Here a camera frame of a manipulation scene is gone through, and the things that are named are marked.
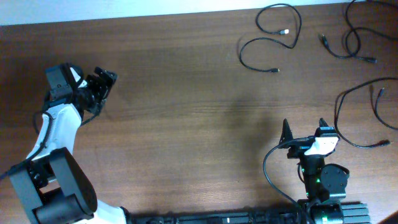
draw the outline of white background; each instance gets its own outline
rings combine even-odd
[[[348,0],[0,0],[0,25],[254,9]]]

